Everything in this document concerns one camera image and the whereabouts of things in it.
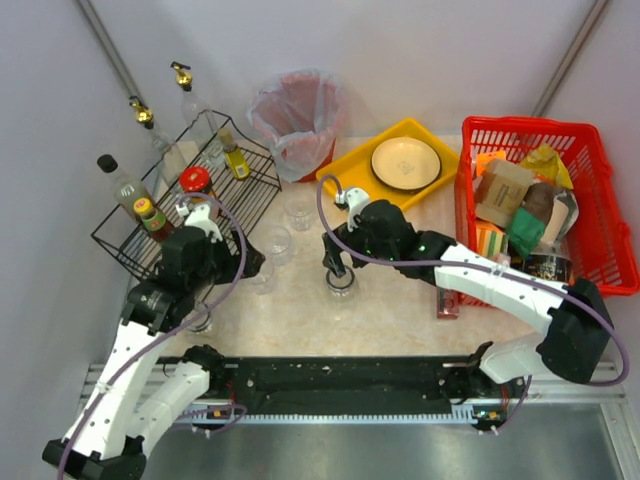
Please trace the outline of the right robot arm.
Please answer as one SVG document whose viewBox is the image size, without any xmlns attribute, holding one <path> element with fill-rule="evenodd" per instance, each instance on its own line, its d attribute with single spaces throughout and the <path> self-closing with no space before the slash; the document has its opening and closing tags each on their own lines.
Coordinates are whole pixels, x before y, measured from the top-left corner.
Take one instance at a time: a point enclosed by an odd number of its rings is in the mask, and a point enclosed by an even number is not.
<svg viewBox="0 0 640 480">
<path fill-rule="evenodd" d="M 593 385 L 594 370 L 615 336 L 599 289 L 586 279 L 573 285 L 529 277 L 435 231 L 417 231 L 401 209 L 372 201 L 359 188 L 336 198 L 347 222 L 322 235 L 323 267 L 302 263 L 292 282 L 265 303 L 247 308 L 244 325 L 258 335 L 272 327 L 282 345 L 277 356 L 319 344 L 330 322 L 333 352 L 360 352 L 365 340 L 376 354 L 414 352 L 437 335 L 427 330 L 426 288 L 459 292 L 502 310 L 532 328 L 508 342 L 486 342 L 468 358 L 494 384 L 550 372 L 574 384 Z"/>
</svg>

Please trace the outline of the dark sauce bottle black cap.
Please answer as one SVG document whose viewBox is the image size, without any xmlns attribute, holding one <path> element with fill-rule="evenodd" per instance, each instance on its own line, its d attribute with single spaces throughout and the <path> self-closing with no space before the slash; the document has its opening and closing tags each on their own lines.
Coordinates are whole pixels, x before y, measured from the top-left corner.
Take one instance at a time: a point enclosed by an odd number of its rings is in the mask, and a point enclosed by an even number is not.
<svg viewBox="0 0 640 480">
<path fill-rule="evenodd" d="M 139 223 L 140 218 L 134 210 L 136 201 L 141 198 L 151 199 L 151 194 L 142 181 L 123 170 L 110 154 L 103 154 L 97 159 L 97 165 L 105 173 L 111 183 L 111 191 L 118 205 L 126 211 L 133 221 Z"/>
</svg>

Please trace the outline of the red lid chili jar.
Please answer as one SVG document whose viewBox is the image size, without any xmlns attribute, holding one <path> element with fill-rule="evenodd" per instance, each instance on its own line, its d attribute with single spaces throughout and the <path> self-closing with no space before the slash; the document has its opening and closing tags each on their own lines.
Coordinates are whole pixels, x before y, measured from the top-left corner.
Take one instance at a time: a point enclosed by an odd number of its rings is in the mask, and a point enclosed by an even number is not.
<svg viewBox="0 0 640 480">
<path fill-rule="evenodd" d="M 179 177 L 179 184 L 185 193 L 200 193 L 216 198 L 209 171 L 201 166 L 186 168 Z"/>
</svg>

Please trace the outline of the sauce bottle yellow cap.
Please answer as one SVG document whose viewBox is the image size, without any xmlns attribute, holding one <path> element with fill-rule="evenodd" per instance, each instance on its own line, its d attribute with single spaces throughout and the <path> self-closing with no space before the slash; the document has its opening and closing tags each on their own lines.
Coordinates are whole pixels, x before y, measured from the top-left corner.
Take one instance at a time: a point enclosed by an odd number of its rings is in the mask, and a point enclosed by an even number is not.
<svg viewBox="0 0 640 480">
<path fill-rule="evenodd" d="M 150 199 L 146 197 L 137 199 L 133 208 L 149 236 L 156 242 L 162 243 L 174 230 L 171 221 L 162 210 L 154 206 Z"/>
</svg>

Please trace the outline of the glass oil bottle gold spout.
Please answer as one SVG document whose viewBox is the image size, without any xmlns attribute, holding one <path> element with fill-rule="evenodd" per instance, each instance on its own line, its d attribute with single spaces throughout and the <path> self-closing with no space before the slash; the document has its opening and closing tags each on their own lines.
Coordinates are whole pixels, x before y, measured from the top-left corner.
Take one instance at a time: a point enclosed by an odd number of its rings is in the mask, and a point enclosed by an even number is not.
<svg viewBox="0 0 640 480">
<path fill-rule="evenodd" d="M 177 143 L 159 126 L 152 110 L 138 96 L 130 96 L 128 102 L 135 111 L 136 122 L 145 129 L 157 154 L 154 165 L 158 174 L 169 189 L 179 191 L 179 178 L 187 168 L 187 162 Z"/>
</svg>

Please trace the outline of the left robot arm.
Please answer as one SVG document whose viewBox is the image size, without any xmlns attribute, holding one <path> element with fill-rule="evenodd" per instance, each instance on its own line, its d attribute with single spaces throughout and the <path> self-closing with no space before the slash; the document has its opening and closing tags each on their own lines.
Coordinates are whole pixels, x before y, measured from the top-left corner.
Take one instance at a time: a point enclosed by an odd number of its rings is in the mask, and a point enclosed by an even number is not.
<svg viewBox="0 0 640 480">
<path fill-rule="evenodd" d="M 166 343 L 185 329 L 198 291 L 217 284 L 231 292 L 263 262 L 240 227 L 232 235 L 237 254 L 210 220 L 186 224 L 165 241 L 157 275 L 128 294 L 112 351 L 83 411 L 43 450 L 57 478 L 141 478 L 159 440 L 196 399 L 215 389 L 223 358 L 209 346 L 195 346 L 154 394 L 141 397 Z"/>
</svg>

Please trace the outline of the small yellow label bottle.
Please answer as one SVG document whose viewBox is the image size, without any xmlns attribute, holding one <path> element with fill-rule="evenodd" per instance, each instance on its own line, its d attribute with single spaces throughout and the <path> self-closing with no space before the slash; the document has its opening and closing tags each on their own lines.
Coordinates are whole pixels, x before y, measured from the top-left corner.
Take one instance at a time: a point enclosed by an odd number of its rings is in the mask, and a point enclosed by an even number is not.
<svg viewBox="0 0 640 480">
<path fill-rule="evenodd" d="M 218 131 L 218 138 L 226 155 L 227 165 L 234 178 L 236 180 L 247 179 L 250 175 L 250 168 L 231 131 L 226 127 L 221 127 Z"/>
</svg>

